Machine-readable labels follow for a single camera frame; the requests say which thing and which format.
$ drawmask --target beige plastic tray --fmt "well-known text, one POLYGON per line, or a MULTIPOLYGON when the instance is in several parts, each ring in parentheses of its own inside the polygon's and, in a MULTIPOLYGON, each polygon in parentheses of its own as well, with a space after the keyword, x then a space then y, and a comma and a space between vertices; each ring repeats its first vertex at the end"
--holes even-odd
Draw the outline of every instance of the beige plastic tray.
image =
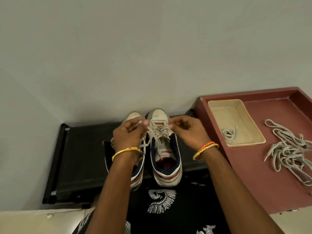
POLYGON ((261 131, 239 99, 208 101, 208 106, 218 124, 219 129, 236 130, 236 137, 227 141, 229 147, 252 146, 265 143, 261 131))

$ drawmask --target person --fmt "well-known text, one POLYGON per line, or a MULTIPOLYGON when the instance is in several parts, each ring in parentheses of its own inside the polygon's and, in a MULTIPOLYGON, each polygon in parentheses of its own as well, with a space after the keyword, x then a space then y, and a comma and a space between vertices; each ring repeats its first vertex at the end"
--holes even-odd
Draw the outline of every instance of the person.
MULTIPOLYGON (((116 151, 138 146, 149 122, 143 117, 114 130, 116 151)), ((199 150, 210 142, 199 119, 177 116, 169 128, 189 147, 199 150)), ((113 161, 98 203, 85 223, 86 234, 122 233, 283 233, 255 200, 216 146, 200 154, 209 170, 209 182, 181 182, 174 190, 160 187, 130 193, 137 153, 127 151, 113 161), (151 206, 159 206, 152 212, 151 206)))

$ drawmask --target black t-shirt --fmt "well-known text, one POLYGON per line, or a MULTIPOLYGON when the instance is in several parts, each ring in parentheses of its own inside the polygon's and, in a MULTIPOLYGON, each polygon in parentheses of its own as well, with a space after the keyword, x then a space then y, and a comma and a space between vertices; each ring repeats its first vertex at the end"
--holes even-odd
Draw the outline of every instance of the black t-shirt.
MULTIPOLYGON (((172 188, 154 184, 130 193, 125 234, 230 233, 209 178, 181 180, 172 188)), ((77 226, 84 234, 93 212, 77 226)))

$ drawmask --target shoe tongue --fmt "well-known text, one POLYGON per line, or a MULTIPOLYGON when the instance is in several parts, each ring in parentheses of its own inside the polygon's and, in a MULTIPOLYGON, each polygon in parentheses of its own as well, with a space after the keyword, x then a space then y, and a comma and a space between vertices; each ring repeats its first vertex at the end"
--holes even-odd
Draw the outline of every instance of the shoe tongue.
POLYGON ((172 149, 170 148, 170 143, 167 139, 160 138, 161 145, 156 147, 155 160, 156 162, 160 162, 165 158, 172 158, 177 160, 174 156, 172 149))

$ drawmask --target forearm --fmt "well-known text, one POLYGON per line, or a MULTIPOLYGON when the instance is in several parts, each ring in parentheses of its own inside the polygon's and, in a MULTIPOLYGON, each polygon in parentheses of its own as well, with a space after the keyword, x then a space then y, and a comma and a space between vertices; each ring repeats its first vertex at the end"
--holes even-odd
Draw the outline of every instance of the forearm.
POLYGON ((202 159, 232 234, 283 233, 215 147, 205 150, 202 159))
POLYGON ((133 151, 118 155, 108 173, 86 234, 124 233, 134 165, 133 151))

